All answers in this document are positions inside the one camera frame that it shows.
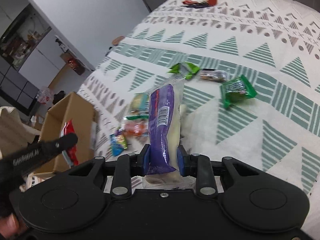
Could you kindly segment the person's left hand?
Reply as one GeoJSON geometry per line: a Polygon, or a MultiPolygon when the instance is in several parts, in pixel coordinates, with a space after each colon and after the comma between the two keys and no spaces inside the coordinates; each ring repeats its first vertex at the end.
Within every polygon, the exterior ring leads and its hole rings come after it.
{"type": "Polygon", "coordinates": [[[8,217],[1,218],[0,234],[2,238],[9,239],[10,237],[16,235],[19,229],[19,222],[13,213],[8,217]]]}

